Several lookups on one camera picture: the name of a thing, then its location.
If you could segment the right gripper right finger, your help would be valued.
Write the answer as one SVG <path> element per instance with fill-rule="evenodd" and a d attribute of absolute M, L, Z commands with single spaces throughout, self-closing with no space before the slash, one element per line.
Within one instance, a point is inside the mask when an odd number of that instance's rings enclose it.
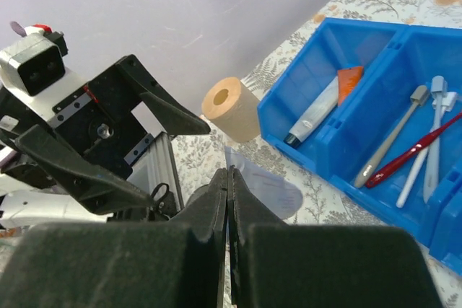
<path fill-rule="evenodd" d="M 414 238 L 389 226 L 289 225 L 228 170 L 238 307 L 441 307 Z"/>

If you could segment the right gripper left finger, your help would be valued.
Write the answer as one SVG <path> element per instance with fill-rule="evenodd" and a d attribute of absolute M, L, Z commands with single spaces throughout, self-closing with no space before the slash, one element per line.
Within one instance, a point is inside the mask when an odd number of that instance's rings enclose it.
<path fill-rule="evenodd" d="M 222 306 L 227 176 L 169 221 L 35 227 L 1 277 L 1 305 Z"/>

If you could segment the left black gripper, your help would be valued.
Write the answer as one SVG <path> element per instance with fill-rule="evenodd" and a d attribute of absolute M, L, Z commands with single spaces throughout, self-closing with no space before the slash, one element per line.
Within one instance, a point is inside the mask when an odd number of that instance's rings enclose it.
<path fill-rule="evenodd" d="M 132 113 L 141 101 L 171 136 L 210 133 L 131 54 L 53 106 L 55 114 L 68 106 L 74 112 L 58 122 L 56 132 L 78 154 L 39 125 L 18 136 L 15 145 L 93 214 L 151 208 L 154 200 L 123 180 L 146 151 L 136 148 L 148 142 L 148 133 Z"/>

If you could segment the white toothbrush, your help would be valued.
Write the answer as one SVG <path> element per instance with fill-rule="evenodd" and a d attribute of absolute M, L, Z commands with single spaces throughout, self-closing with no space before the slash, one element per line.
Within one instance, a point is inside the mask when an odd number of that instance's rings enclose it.
<path fill-rule="evenodd" d="M 447 94 L 444 96 L 442 100 L 442 106 L 441 106 L 441 112 L 440 112 L 440 119 L 443 118 L 445 112 L 449 112 L 453 109 L 454 104 L 456 103 L 456 100 L 458 99 L 458 93 L 457 92 L 447 92 Z M 410 191 L 414 185 L 414 182 L 422 168 L 422 165 L 424 164 L 424 161 L 427 157 L 427 152 L 429 151 L 428 148 L 423 149 L 420 151 L 417 155 L 417 158 L 414 160 L 413 165 L 411 166 L 409 175 L 406 179 L 406 182 L 404 184 L 403 190 L 401 191 L 397 201 L 396 201 L 396 206 L 398 208 L 402 208 L 410 194 Z"/>

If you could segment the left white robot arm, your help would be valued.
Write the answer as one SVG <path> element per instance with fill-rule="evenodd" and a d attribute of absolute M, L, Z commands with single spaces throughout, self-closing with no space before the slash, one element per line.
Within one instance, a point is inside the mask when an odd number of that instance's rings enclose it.
<path fill-rule="evenodd" d="M 170 139 L 209 126 L 136 56 L 81 81 L 57 50 L 1 68 L 1 228 L 164 221 L 184 206 Z"/>

